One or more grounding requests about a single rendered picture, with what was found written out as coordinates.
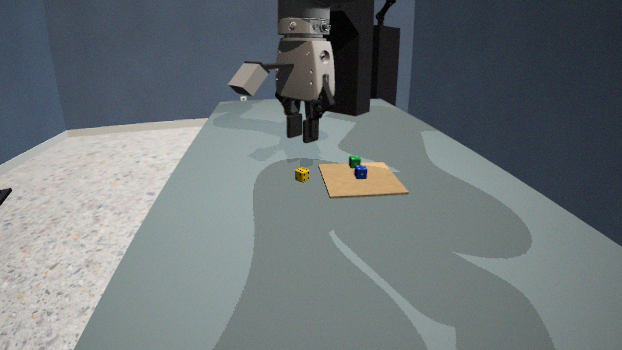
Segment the tan mat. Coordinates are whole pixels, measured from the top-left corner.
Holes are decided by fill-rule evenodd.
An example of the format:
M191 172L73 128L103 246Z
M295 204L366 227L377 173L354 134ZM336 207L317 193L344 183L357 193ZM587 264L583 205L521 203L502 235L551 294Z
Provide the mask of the tan mat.
M356 179L355 168L345 164L318 164L330 199L409 194L384 163L361 163L367 179Z

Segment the yellow die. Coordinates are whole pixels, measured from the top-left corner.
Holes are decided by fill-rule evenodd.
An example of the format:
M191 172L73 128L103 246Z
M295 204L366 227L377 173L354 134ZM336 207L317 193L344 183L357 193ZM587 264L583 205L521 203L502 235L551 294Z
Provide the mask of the yellow die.
M295 170L295 180L305 182L310 180L310 170L306 168L299 168Z

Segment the green die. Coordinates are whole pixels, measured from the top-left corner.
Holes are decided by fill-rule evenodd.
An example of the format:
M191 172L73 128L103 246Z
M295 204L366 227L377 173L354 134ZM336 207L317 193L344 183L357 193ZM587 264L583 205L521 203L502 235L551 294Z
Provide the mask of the green die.
M350 168L355 168L356 165L361 165L361 159L359 156L349 156Z

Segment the blue die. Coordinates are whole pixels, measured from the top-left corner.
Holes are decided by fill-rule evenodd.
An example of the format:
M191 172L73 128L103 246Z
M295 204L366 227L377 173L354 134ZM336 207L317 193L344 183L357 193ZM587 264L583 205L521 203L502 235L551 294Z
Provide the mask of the blue die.
M355 166L354 175L356 179L367 179L367 168L365 165Z

